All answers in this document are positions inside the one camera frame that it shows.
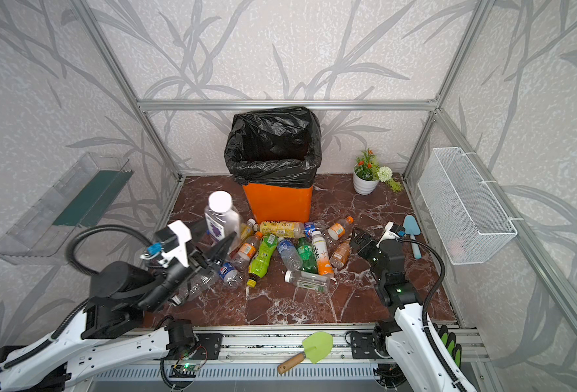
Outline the brown tea bottle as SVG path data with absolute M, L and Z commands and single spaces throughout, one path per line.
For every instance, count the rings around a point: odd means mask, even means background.
M 333 252 L 330 257 L 330 263 L 334 269 L 342 270 L 348 263 L 352 249 L 350 241 L 344 241 Z

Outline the green label juice bottle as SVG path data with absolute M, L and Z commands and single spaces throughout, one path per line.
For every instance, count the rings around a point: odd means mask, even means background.
M 278 237 L 273 234 L 263 235 L 257 254 L 249 264 L 247 287 L 254 288 L 266 276 L 270 262 L 278 245 Z

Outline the clear bottle green label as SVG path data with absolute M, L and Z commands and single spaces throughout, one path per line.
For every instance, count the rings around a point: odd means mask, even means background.
M 326 293 L 330 288 L 330 278 L 326 275 L 308 273 L 301 270 L 287 271 L 285 282 L 296 287 Z

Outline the blue label water bottle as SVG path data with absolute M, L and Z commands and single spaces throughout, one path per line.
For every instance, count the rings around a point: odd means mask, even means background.
M 285 267 L 289 271 L 298 271 L 303 267 L 303 260 L 298 254 L 298 250 L 289 238 L 278 238 L 277 251 L 280 254 Z

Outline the purple grape juice bottle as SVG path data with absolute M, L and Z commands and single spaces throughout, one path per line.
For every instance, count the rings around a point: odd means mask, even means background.
M 205 208 L 208 233 L 215 243 L 234 234 L 230 245 L 233 251 L 239 245 L 241 217 L 233 206 L 232 196 L 226 191 L 215 191 L 208 197 Z

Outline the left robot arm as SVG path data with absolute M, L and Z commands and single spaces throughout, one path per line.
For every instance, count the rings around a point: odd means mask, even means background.
M 193 236 L 206 224 L 188 227 L 180 220 L 156 232 L 151 242 L 123 225 L 98 225 L 76 235 L 66 248 L 68 264 L 90 277 L 89 297 L 52 332 L 29 346 L 0 348 L 0 391 L 63 391 L 101 372 L 145 359 L 181 359 L 195 354 L 200 343 L 188 320 L 167 324 L 145 335 L 127 333 L 143 325 L 146 314 L 161 310 L 179 289 L 197 276 L 220 269 L 237 233 L 202 251 Z M 102 232 L 120 232 L 140 241 L 146 266 L 116 261 L 95 271 L 76 258 L 76 248 Z

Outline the orange cap clear bottle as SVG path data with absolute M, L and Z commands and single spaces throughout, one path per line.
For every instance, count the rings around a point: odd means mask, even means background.
M 353 217 L 345 217 L 334 222 L 329 228 L 327 228 L 327 233 L 330 238 L 335 241 L 339 241 L 350 235 L 354 225 Z

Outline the clear bottle white cap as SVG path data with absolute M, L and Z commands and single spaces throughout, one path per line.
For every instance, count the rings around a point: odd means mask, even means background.
M 216 270 L 212 269 L 208 274 L 196 274 L 179 287 L 178 293 L 169 299 L 169 304 L 179 306 L 192 302 L 217 281 L 218 272 Z

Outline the white orange drink bottle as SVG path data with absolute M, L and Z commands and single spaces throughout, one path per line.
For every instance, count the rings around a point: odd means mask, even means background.
M 334 275 L 334 269 L 330 263 L 327 243 L 319 230 L 315 230 L 311 234 L 311 245 L 316 255 L 316 264 L 319 275 Z

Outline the red yellow tea bottle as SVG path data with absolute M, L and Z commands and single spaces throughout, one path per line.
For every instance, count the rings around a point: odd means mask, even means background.
M 249 220 L 240 225 L 239 236 L 231 246 L 230 250 L 231 254 L 237 252 L 239 247 L 245 242 L 245 240 L 254 234 L 255 225 L 257 225 L 257 223 L 256 220 L 254 220 L 253 218 L 250 218 Z

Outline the white potted artificial flowers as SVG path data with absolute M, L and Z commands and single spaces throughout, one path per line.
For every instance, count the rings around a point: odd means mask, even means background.
M 393 178 L 392 169 L 380 165 L 373 150 L 363 150 L 357 157 L 354 166 L 353 186 L 355 191 L 359 195 L 369 195 L 375 191 L 380 183 L 388 186 L 394 193 L 403 190 L 403 185 Z

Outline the yellow label tea bottle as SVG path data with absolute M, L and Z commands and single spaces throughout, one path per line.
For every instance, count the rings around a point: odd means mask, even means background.
M 263 221 L 254 226 L 257 232 L 264 235 L 270 234 L 283 238 L 303 238 L 305 236 L 305 225 L 296 221 Z

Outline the green garden trowel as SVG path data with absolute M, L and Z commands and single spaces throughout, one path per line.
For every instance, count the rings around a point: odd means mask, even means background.
M 280 375 L 284 375 L 306 359 L 312 364 L 317 364 L 329 356 L 333 346 L 334 338 L 331 334 L 326 332 L 313 333 L 303 340 L 303 350 L 280 364 L 277 367 L 277 372 Z

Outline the green work glove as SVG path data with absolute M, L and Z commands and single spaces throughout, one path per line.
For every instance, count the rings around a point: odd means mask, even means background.
M 451 332 L 445 325 L 440 326 L 437 332 L 456 366 L 460 368 L 462 364 L 462 347 L 458 344 L 456 334 Z

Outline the clear acrylic wall shelf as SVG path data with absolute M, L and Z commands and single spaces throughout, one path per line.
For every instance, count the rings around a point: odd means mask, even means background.
M 63 266 L 68 242 L 98 225 L 133 175 L 127 158 L 85 153 L 0 238 L 13 266 Z

